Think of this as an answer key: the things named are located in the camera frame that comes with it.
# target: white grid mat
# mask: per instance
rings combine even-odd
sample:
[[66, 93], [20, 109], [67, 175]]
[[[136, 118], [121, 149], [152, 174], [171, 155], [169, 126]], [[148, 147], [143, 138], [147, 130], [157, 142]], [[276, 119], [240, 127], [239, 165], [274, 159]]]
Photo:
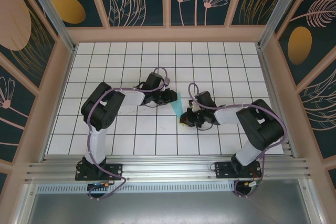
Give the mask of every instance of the white grid mat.
[[[193, 81], [200, 92], [210, 92], [217, 106], [259, 98], [270, 105], [254, 43], [80, 43], [47, 154], [84, 154], [87, 128], [80, 108], [92, 91], [102, 81], [112, 87], [133, 87], [157, 66], [166, 68], [169, 88], [181, 93], [183, 111], [189, 100], [187, 86]], [[169, 104], [158, 108], [122, 106], [108, 129], [106, 154], [234, 154], [246, 141], [243, 129], [235, 124], [214, 125], [208, 131], [182, 126]], [[267, 154], [283, 154], [281, 145]]]

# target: metal floor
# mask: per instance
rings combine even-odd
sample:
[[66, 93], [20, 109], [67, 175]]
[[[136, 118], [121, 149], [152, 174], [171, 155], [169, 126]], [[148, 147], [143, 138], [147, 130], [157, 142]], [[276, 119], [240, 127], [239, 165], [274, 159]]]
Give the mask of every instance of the metal floor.
[[297, 180], [265, 181], [251, 199], [231, 191], [36, 195], [29, 224], [307, 224]]

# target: mounting plate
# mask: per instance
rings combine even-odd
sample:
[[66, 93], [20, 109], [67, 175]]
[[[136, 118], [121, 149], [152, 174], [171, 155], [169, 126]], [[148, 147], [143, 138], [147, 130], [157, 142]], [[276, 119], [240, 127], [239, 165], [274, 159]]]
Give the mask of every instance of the mounting plate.
[[231, 166], [231, 162], [216, 162], [215, 164], [216, 178], [253, 178], [251, 169], [261, 177], [260, 163], [253, 161], [246, 166], [240, 174], [236, 174]]
[[[113, 174], [122, 175], [122, 164], [106, 164], [105, 169]], [[87, 175], [86, 168], [83, 164], [77, 166], [76, 181], [108, 181], [108, 180], [121, 180], [121, 178], [110, 177], [108, 174], [103, 173], [99, 179]]]

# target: fern drawing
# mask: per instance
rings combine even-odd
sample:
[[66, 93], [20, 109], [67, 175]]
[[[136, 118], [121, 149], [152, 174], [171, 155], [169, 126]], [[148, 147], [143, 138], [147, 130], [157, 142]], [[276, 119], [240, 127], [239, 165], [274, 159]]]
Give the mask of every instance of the fern drawing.
[[336, 17], [336, 0], [316, 0], [306, 14], [297, 16], [290, 21], [305, 17], [311, 27], [326, 27]]
[[336, 70], [322, 82], [306, 87], [301, 99], [313, 130], [325, 131], [335, 128]]
[[142, 26], [146, 18], [145, 0], [109, 0], [111, 26]]

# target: enclosure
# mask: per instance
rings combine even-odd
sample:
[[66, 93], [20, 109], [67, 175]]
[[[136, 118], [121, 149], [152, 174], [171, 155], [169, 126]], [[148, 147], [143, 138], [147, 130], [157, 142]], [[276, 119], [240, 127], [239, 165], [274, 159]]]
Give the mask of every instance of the enclosure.
[[[335, 0], [0, 6], [0, 223], [336, 223]], [[91, 201], [91, 182], [75, 180], [81, 108], [101, 82], [136, 87], [157, 67], [178, 108], [120, 107], [105, 154], [127, 181]], [[191, 82], [216, 106], [262, 99], [284, 121], [288, 138], [266, 152], [253, 196], [212, 170], [248, 142], [243, 127], [180, 123]]]

